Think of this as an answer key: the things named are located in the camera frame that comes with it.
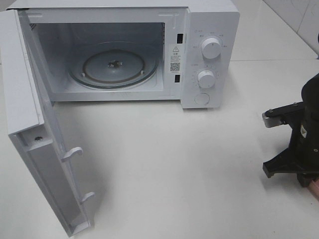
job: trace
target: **screw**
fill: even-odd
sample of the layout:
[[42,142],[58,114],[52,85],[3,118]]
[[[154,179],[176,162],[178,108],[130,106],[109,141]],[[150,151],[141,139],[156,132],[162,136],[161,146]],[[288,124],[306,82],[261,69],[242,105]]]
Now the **screw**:
[[36,142],[40,142],[42,140],[43,140],[43,137],[41,137],[41,136],[38,136],[38,137],[34,138],[34,141],[36,141]]

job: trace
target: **microwave door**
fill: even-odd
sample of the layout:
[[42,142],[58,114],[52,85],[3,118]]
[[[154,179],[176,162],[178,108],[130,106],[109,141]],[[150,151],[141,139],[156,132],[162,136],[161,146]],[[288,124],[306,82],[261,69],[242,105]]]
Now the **microwave door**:
[[69,236],[90,226],[47,90],[29,20],[23,11],[0,12],[0,47],[8,135]]

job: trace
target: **sticker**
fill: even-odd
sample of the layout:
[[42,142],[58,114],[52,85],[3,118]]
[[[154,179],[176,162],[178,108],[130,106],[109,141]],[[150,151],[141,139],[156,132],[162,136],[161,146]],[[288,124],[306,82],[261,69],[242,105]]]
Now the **sticker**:
[[307,137],[307,130],[304,128],[303,125],[301,125],[300,133],[301,133],[301,135],[302,135],[304,138]]
[[169,71],[171,73],[180,74],[182,72],[182,64],[184,59],[184,45],[169,45]]

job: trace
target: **microwave oven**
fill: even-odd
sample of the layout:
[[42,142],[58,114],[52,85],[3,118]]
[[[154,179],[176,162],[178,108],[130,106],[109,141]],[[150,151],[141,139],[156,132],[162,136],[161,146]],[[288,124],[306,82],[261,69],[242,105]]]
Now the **microwave oven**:
[[0,13],[8,135],[69,236],[90,226],[53,102],[221,104],[231,0],[17,0]]

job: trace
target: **power level knob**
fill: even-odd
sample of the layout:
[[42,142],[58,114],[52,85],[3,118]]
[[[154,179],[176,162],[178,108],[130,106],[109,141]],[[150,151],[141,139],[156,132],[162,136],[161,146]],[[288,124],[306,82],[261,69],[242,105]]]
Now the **power level knob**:
[[203,56],[207,59],[214,59],[220,54],[221,43],[215,37],[210,37],[201,44]]
[[202,71],[197,76],[198,84],[201,88],[207,89],[214,86],[216,78],[211,71]]

